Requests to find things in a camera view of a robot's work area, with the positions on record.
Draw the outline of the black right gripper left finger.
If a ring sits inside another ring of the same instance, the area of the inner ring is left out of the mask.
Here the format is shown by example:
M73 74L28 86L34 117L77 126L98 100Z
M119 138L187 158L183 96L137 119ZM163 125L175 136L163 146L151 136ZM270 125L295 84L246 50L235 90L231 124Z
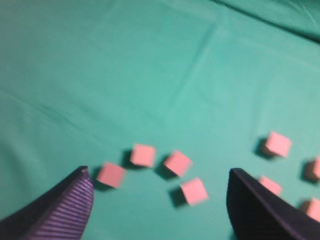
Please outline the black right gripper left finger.
M0 221L2 240L79 240L94 204L94 185L87 166Z

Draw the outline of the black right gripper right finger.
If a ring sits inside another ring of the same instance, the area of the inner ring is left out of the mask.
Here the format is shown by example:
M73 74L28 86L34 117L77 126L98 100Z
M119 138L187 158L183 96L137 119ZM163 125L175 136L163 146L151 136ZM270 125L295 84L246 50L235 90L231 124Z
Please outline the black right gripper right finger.
M320 223L241 168L229 171L226 208L239 240L318 240Z

